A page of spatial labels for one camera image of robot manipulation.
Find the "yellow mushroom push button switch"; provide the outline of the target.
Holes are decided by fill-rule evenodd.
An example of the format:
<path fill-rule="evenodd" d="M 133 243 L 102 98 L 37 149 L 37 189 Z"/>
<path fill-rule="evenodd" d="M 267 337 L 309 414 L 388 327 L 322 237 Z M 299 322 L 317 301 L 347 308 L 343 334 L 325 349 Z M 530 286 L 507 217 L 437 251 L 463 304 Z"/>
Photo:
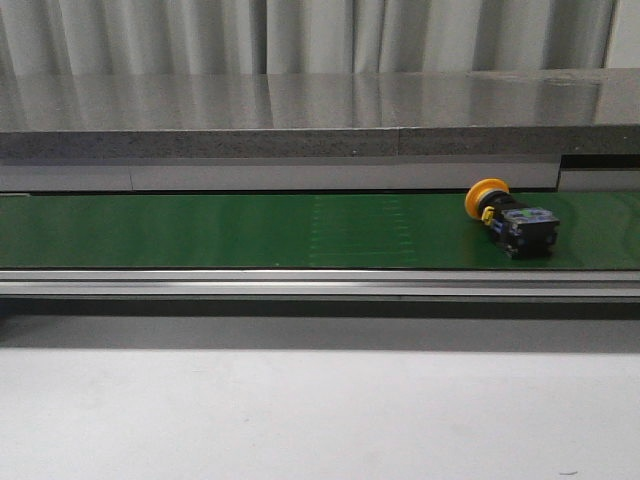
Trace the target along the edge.
<path fill-rule="evenodd" d="M 476 182 L 466 193 L 464 207 L 511 258 L 548 256 L 556 243 L 560 221 L 554 213 L 518 201 L 502 179 Z"/>

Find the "grey stone slab bench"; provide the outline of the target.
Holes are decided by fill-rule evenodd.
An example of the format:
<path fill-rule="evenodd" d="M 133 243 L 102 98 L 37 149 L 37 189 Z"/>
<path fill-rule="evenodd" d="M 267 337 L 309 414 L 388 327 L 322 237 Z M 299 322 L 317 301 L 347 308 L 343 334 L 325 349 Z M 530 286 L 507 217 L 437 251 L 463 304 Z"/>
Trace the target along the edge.
<path fill-rule="evenodd" d="M 635 69 L 34 75 L 1 82 L 5 158 L 638 150 Z"/>

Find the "green conveyor belt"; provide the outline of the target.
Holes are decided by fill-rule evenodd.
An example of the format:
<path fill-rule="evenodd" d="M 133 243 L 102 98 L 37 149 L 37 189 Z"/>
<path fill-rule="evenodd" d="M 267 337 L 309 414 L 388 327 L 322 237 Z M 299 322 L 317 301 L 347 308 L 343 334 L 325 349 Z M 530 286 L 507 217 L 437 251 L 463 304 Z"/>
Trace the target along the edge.
<path fill-rule="evenodd" d="M 28 268 L 635 270 L 633 192 L 523 193 L 560 221 L 508 257 L 460 193 L 8 195 L 1 264 Z"/>

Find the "white pleated curtain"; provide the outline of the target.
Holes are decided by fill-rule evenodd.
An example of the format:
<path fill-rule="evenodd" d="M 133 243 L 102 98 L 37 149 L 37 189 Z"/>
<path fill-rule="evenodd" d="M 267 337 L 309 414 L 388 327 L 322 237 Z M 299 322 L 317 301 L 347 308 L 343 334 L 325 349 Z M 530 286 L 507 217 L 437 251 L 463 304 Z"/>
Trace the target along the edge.
<path fill-rule="evenodd" d="M 635 1 L 5 1 L 1 72 L 635 67 Z"/>

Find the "grey rear conveyor rail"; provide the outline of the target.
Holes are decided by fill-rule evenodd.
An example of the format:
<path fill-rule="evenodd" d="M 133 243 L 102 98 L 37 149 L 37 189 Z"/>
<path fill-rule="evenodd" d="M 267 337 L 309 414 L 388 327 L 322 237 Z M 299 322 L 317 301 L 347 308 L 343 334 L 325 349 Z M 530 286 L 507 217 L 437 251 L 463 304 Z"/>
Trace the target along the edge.
<path fill-rule="evenodd" d="M 281 158 L 4 158 L 4 192 L 450 190 L 487 177 L 524 190 L 639 187 L 636 154 Z"/>

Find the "aluminium front conveyor rail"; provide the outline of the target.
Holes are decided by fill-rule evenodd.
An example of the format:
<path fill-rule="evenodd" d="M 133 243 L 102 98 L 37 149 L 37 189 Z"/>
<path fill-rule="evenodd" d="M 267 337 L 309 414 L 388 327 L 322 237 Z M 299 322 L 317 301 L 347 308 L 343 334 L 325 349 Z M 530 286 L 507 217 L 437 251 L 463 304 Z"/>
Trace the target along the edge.
<path fill-rule="evenodd" d="M 636 270 L 4 269 L 6 298 L 611 302 L 639 300 Z"/>

